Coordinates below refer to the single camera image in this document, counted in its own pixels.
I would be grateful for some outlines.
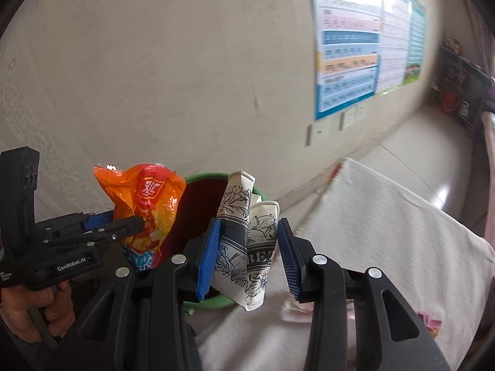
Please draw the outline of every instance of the tile floor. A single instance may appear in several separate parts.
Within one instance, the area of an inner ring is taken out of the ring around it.
[[[359,161],[459,220],[471,172],[472,140],[437,107],[422,108]],[[293,229],[321,191],[283,211]]]

